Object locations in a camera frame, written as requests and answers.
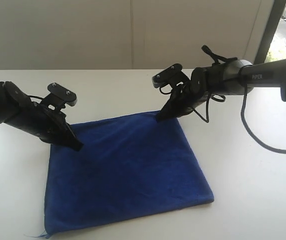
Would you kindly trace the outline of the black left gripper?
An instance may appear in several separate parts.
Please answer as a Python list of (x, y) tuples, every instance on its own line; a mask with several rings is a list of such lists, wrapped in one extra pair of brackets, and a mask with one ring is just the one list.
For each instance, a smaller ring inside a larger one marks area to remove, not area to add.
[(45, 143), (63, 145), (77, 152), (84, 145), (66, 122), (64, 113), (57, 113), (41, 104), (33, 103), (31, 107), (21, 109), (5, 124), (36, 136)]

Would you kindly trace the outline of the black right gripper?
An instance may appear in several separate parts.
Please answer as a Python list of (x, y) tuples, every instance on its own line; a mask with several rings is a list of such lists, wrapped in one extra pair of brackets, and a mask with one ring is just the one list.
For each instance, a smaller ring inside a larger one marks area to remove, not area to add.
[(175, 75), (175, 86), (168, 101), (156, 114), (157, 122), (179, 118), (196, 113), (200, 118), (202, 115), (196, 110), (198, 106), (205, 103), (205, 116), (209, 117), (209, 101), (218, 103), (226, 101), (226, 94), (218, 91), (219, 81), (222, 79), (222, 64), (213, 64), (208, 67), (196, 67), (188, 78), (182, 72), (182, 65), (176, 63), (172, 66)]

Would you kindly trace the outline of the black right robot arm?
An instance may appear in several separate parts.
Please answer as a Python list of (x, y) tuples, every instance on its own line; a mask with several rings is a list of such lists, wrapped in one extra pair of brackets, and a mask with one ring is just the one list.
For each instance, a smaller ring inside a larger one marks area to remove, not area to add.
[(278, 87), (286, 102), (286, 59), (252, 65), (247, 60), (230, 58), (224, 63), (197, 67), (190, 77), (176, 63), (153, 76), (152, 82), (155, 88), (172, 88), (156, 115), (158, 122), (188, 115), (214, 95), (240, 96), (253, 88)]

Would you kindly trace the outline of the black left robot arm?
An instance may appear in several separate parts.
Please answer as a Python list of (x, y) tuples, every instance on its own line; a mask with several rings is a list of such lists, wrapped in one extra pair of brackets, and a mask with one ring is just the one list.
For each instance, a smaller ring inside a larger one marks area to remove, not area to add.
[(71, 90), (53, 82), (46, 97), (27, 95), (11, 81), (0, 82), (0, 124), (38, 137), (41, 141), (79, 151), (83, 144), (66, 122), (62, 109), (77, 103)]

